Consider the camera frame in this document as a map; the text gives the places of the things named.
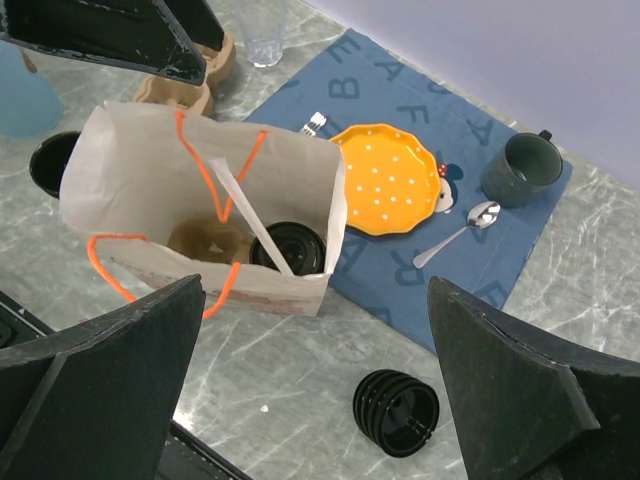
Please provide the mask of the brown cardboard cup carrier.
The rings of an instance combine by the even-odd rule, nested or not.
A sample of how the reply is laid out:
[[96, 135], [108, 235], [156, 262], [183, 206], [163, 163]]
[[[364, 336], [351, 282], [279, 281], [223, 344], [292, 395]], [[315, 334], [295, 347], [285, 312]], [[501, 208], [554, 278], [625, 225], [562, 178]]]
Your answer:
[[248, 263], [253, 238], [234, 223], [216, 217], [200, 217], [178, 224], [167, 247], [198, 261], [232, 264]]

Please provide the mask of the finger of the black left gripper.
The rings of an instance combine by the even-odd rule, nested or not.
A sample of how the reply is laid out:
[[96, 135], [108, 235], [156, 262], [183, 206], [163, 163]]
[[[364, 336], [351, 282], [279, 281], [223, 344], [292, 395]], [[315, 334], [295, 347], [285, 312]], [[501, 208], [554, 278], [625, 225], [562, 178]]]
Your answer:
[[3, 1], [1, 39], [44, 55], [200, 85], [190, 1]]
[[222, 50], [224, 29], [206, 0], [167, 0], [167, 6], [194, 43]]

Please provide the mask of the black cup lid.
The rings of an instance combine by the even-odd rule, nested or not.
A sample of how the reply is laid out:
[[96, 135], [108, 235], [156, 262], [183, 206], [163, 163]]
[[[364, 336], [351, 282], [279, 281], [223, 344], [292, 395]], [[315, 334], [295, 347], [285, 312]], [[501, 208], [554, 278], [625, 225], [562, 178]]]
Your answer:
[[326, 247], [314, 230], [301, 223], [283, 221], [267, 226], [266, 231], [294, 275], [324, 272]]

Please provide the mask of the beige paper takeout bag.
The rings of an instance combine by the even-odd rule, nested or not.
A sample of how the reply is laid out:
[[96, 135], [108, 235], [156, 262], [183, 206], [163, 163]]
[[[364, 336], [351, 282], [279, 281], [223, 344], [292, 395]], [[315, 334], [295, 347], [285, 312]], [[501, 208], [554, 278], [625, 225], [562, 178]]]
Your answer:
[[[323, 270], [291, 276], [251, 264], [192, 260], [169, 246], [172, 231], [197, 218], [245, 227], [213, 163], [224, 160], [264, 225], [303, 224], [326, 246]], [[209, 301], [272, 313], [318, 313], [340, 256], [347, 205], [339, 147], [278, 127], [217, 122], [166, 105], [107, 102], [85, 123], [64, 171], [65, 224], [154, 289], [198, 274]]]

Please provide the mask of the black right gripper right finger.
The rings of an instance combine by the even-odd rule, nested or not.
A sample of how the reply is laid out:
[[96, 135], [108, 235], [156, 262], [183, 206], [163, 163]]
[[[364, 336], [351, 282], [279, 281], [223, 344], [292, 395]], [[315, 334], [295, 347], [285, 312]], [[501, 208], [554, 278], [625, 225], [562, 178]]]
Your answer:
[[470, 479], [636, 479], [639, 365], [434, 277], [428, 310]]

